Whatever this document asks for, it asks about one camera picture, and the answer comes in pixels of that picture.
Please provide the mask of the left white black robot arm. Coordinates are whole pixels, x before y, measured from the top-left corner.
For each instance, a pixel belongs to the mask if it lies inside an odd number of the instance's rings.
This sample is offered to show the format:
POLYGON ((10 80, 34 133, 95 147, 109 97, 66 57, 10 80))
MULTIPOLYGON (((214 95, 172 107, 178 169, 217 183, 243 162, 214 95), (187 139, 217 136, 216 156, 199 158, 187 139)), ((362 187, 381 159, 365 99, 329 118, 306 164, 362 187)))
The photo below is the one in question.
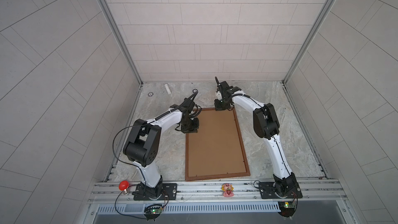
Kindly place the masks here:
POLYGON ((141 173, 142 181, 137 186, 143 195, 152 199, 162 194, 163 178, 158 172, 155 158, 158 154, 161 134, 174 125, 176 131, 184 134, 197 133, 198 115, 202 108, 195 104, 197 93, 185 98, 179 105, 172 105, 161 115, 148 119, 138 119, 129 126, 130 133, 123 147, 123 154, 141 173))

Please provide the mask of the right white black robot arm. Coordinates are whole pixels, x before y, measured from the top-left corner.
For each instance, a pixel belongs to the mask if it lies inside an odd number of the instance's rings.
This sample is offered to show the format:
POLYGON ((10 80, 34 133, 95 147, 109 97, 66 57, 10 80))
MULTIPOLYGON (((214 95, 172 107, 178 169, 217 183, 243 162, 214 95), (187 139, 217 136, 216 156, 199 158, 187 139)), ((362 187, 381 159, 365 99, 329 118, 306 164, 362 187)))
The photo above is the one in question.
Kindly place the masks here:
POLYGON ((217 78, 215 80, 217 98, 214 103, 217 111, 230 110, 233 106, 239 105, 252 113, 254 132, 265 142, 273 165, 275 195, 279 198, 301 198, 301 189, 295 174, 288 165, 280 142, 280 123, 274 106, 271 103, 264 104, 253 99, 241 88, 229 86, 226 81, 220 82, 217 78))

